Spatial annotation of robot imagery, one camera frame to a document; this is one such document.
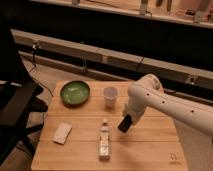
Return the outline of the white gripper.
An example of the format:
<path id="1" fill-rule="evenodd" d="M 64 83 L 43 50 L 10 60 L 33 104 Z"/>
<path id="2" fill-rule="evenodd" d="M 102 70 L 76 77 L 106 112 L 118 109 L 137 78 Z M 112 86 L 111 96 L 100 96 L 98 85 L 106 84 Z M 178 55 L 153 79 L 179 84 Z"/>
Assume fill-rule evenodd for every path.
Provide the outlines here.
<path id="1" fill-rule="evenodd" d="M 134 106 L 131 103 L 126 103 L 123 109 L 123 117 L 129 115 L 133 122 L 138 122 L 145 113 L 145 106 Z"/>

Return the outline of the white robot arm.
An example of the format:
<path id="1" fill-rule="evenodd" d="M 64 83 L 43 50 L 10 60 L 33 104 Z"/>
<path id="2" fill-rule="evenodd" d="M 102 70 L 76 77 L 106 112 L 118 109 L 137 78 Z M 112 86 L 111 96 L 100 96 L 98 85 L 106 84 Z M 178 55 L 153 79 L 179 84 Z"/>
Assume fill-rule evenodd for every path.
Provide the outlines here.
<path id="1" fill-rule="evenodd" d="M 146 108 L 151 107 L 213 137 L 213 107 L 165 94 L 161 88 L 161 82 L 153 74 L 131 83 L 123 109 L 124 119 L 118 129 L 126 133 L 137 124 Z"/>

